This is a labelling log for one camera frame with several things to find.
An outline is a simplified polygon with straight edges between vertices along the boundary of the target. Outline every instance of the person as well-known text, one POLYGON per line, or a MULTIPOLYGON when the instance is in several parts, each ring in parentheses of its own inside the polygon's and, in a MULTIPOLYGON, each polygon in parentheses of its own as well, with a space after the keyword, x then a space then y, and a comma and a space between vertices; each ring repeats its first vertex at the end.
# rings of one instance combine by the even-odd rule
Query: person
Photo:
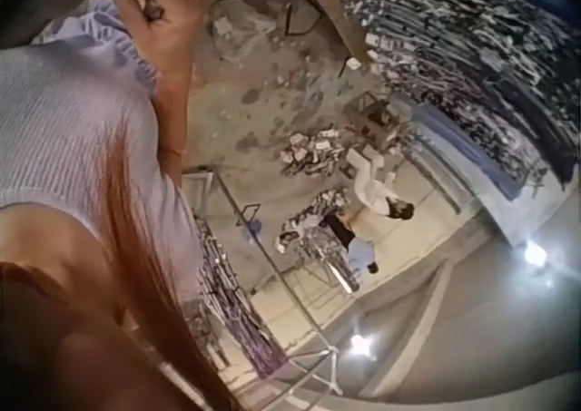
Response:
MULTIPOLYGON (((367 154, 369 159, 352 148, 349 149, 346 157, 357 170, 353 182, 357 198, 374 213, 391 219, 410 220, 414 216, 414 205, 402 200, 385 183, 376 180, 379 169, 385 165, 384 157, 369 146, 363 150, 363 153, 367 154)), ((386 183, 392 184, 395 177, 395 173, 390 172, 386 183)))
POLYGON ((1 409, 200 410, 134 322, 210 409, 242 410, 180 310, 202 261, 180 184, 203 10, 155 1, 159 21, 114 0, 119 20, 0 51, 1 409))
POLYGON ((348 228, 349 224, 344 221, 341 215, 338 216, 336 213, 327 214, 321 223, 329 227, 341 245, 347 250, 349 268, 355 276, 360 275, 365 269, 371 275, 379 272, 378 264, 375 262, 373 243, 357 237, 348 228))

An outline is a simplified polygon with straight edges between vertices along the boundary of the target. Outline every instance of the light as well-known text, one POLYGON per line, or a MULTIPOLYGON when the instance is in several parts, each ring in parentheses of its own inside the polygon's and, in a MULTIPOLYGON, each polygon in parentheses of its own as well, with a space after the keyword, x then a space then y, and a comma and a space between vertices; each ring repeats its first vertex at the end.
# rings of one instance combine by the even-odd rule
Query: light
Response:
POLYGON ((525 260, 528 264, 542 268, 547 262, 547 252, 533 241, 527 242, 525 260))
POLYGON ((371 339, 359 334, 351 337, 351 353, 364 357, 371 357, 371 339))

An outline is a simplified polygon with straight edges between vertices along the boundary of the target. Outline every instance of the hand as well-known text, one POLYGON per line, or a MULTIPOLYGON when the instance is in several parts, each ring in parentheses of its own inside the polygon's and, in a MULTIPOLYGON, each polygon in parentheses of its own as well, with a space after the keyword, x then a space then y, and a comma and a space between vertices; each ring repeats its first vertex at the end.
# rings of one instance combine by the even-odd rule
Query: hand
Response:
POLYGON ((137 0, 115 0, 137 52, 157 69, 165 82, 189 83, 193 45, 203 27, 199 0, 154 0, 163 10, 161 19, 148 22, 137 0))

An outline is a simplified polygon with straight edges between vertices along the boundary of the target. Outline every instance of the metal rail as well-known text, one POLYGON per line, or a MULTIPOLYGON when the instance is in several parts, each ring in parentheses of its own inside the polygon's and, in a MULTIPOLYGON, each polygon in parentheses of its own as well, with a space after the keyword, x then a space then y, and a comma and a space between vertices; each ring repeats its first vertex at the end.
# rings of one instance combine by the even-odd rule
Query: metal rail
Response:
POLYGON ((327 388, 320 395, 318 395, 315 398, 315 400, 311 404, 309 404, 309 406, 307 408, 305 408, 305 411, 311 411, 312 409, 314 409, 315 406, 321 401, 321 399, 324 398, 326 395, 330 394, 331 392, 335 392, 337 395, 342 395, 343 392, 342 392, 342 390, 339 386, 338 380, 337 380, 337 366, 338 366, 338 359, 339 359, 339 350, 337 349, 337 347, 333 346, 329 342, 329 340, 325 336, 325 333, 323 332, 320 325, 317 323, 315 318, 311 315, 311 313, 302 304, 299 297, 295 293, 294 289, 289 285, 289 283, 286 281, 286 279, 282 275, 279 268, 276 266, 276 263, 272 259, 271 255, 267 252, 267 250, 262 245, 260 239, 256 236, 254 231, 251 230, 250 223, 244 217, 244 215, 241 211, 241 208, 239 207, 238 203, 236 202, 236 200, 232 196, 232 194, 231 194, 230 190, 228 189, 228 187, 226 186, 226 183, 224 182, 223 178, 220 176, 220 174, 215 169, 210 168, 210 167, 204 167, 204 166, 186 169, 185 171, 182 172, 182 176, 194 178, 197 181, 203 182, 203 185, 201 188, 201 197, 197 198, 197 204, 195 205, 196 210, 201 215, 206 214, 209 196, 211 194, 213 194, 214 191, 217 191, 217 190, 222 191, 224 197, 230 203, 230 206, 231 206, 232 210, 234 211, 236 218, 239 220, 239 222, 241 222, 242 226, 248 231, 248 233, 252 237, 252 240, 254 241, 254 244, 258 247, 259 251, 262 253, 264 258, 267 260, 267 263, 271 267, 271 270, 272 270, 274 276, 281 282, 282 287, 285 289, 285 291, 289 295, 290 299, 294 302, 294 305, 297 308, 297 310, 301 313, 301 315, 303 317, 305 317, 307 322, 312 327, 313 331, 317 334, 320 341, 324 345, 324 349, 319 350, 319 351, 289 356, 289 364, 293 365, 298 370, 303 372, 304 375, 302 377, 298 378, 289 388, 280 392, 269 403, 267 403, 265 406, 260 408, 260 410, 256 410, 256 411, 270 411, 270 410, 272 410, 276 405, 280 404, 281 402, 286 400, 288 397, 292 396, 292 393, 294 392, 294 390, 296 388, 302 386, 304 383, 306 383, 311 378, 318 380, 319 382, 321 382, 322 384, 327 386, 327 388), (302 363, 300 363, 298 361, 298 360, 305 360, 305 359, 309 359, 309 358, 317 358, 317 361, 310 367, 305 367, 305 366, 303 366, 302 363), (317 374, 316 372, 323 366, 323 364, 329 358, 330 358, 330 374, 329 374, 329 378, 326 378, 326 377, 323 377, 323 376, 317 374))

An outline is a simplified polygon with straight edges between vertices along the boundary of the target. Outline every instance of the brown hair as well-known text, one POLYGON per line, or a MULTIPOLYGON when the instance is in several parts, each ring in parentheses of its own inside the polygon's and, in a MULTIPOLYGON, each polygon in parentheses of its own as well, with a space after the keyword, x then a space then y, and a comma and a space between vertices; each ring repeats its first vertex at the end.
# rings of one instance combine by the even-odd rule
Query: brown hair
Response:
MULTIPOLYGON (((160 255, 153 246, 151 218, 136 209, 144 204, 136 200, 139 192, 130 183, 126 135, 125 129, 118 131, 105 147, 101 190, 105 246, 124 302, 160 356, 198 390, 212 410, 242 410, 194 341, 174 285, 163 272, 171 266, 166 260, 169 256, 160 255)), ((192 403, 192 409, 200 408, 192 403)))

